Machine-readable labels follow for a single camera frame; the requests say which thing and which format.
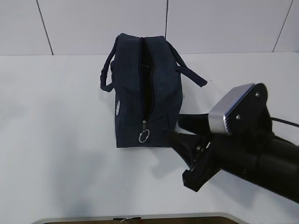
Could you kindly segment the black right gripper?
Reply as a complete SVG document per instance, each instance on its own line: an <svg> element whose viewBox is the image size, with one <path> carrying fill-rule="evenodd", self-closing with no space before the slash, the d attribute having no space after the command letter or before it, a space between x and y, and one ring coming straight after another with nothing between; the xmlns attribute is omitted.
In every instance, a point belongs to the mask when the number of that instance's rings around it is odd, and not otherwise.
<svg viewBox="0 0 299 224"><path fill-rule="evenodd" d="M178 126L198 135L171 130L164 130L163 135L188 166L182 174L184 186L198 192L220 170L214 158L214 150L210 148L212 137L203 136L210 133L208 113L180 114Z"/></svg>

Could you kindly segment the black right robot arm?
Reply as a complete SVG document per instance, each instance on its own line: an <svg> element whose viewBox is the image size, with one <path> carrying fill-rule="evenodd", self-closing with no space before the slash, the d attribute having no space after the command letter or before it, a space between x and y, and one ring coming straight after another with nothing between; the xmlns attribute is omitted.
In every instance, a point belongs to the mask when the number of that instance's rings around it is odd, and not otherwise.
<svg viewBox="0 0 299 224"><path fill-rule="evenodd" d="M180 114L185 133L165 130L169 145L188 169L185 187L199 191L220 170L299 200L299 147L276 136L263 83L232 88L206 114Z"/></svg>

